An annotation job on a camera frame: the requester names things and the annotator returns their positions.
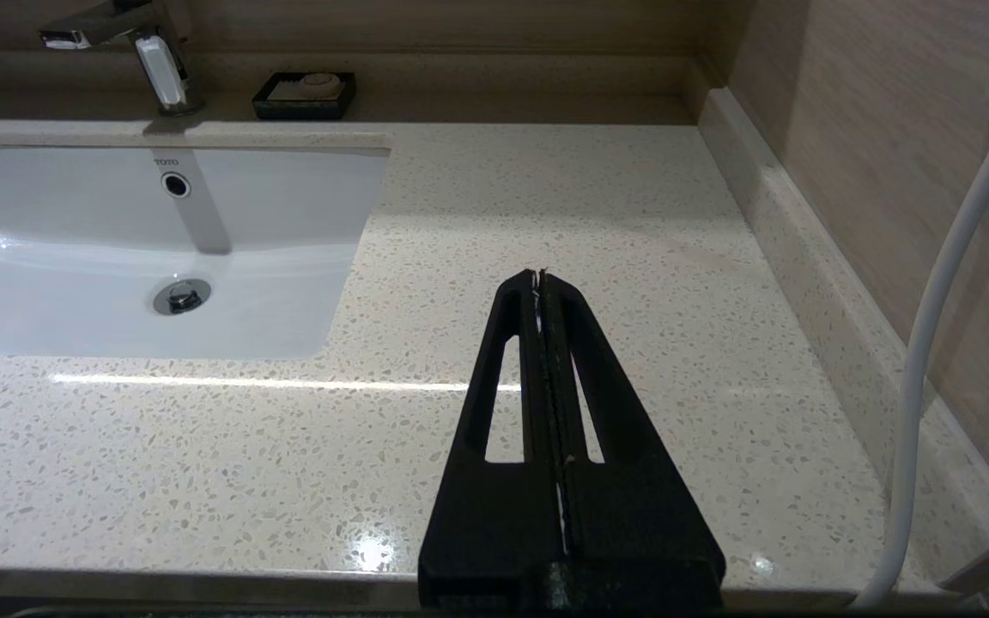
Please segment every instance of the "beige tile wall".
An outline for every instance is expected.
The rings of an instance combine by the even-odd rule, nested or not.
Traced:
[[[989,146],[989,0],[735,0],[710,60],[900,333]],[[931,379],[989,462],[989,214]]]
[[[0,50],[99,0],[0,0]],[[707,0],[188,0],[213,52],[599,52],[699,48]]]

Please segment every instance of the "black soap dish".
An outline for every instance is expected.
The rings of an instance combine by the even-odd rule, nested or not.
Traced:
[[[342,89],[330,97],[323,98],[300,98],[294,95],[288,98],[274,98],[278,86],[285,88],[283,82],[299,83],[311,73],[275,73],[254,95],[254,113],[262,120],[340,120],[345,116],[346,109],[349,108],[350,101],[354,100],[357,94],[357,79],[352,73],[335,73],[342,81]]]

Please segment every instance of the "white hose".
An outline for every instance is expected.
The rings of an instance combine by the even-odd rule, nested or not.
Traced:
[[[907,538],[910,537],[911,517],[914,515],[914,481],[918,467],[918,431],[922,422],[922,392],[925,371],[930,359],[933,334],[941,318],[942,306],[949,297],[953,278],[964,259],[968,243],[979,226],[989,204],[989,151],[982,161],[972,187],[964,197],[953,227],[941,245],[941,253],[930,271],[914,327],[907,344],[907,361],[903,369],[899,392],[899,432],[895,435],[895,476],[891,485],[891,512],[888,515],[883,554],[872,581],[857,595],[851,607],[872,607],[880,603],[895,586],[907,558]]]

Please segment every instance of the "sink basin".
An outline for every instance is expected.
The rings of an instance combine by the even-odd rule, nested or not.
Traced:
[[[0,354],[314,355],[387,155],[0,148]]]

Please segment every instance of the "speckled countertop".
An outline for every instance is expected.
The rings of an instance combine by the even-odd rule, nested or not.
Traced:
[[[0,121],[0,144],[388,146],[329,343],[306,360],[0,357],[0,568],[413,574],[492,294],[546,267],[592,305],[726,588],[871,575],[874,470],[694,126],[169,129]],[[933,590],[913,562],[901,589]]]

